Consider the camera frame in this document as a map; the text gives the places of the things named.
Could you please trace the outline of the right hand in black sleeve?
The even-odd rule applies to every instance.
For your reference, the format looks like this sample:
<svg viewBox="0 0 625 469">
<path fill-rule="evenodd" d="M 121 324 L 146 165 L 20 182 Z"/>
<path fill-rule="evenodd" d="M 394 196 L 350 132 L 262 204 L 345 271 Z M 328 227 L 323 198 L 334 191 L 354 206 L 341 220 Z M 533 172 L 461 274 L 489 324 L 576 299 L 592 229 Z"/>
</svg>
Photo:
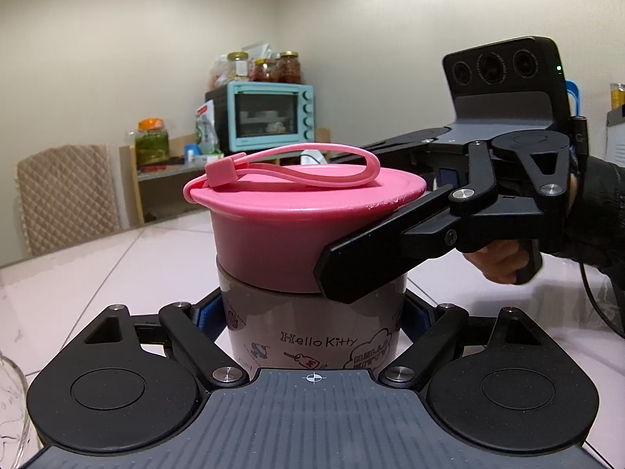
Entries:
<svg viewBox="0 0 625 469">
<path fill-rule="evenodd" d="M 530 255 L 517 240 L 497 240 L 481 250 L 464 253 L 464 258 L 474 265 L 489 281 L 512 285 L 517 273 L 530 261 Z"/>
</svg>

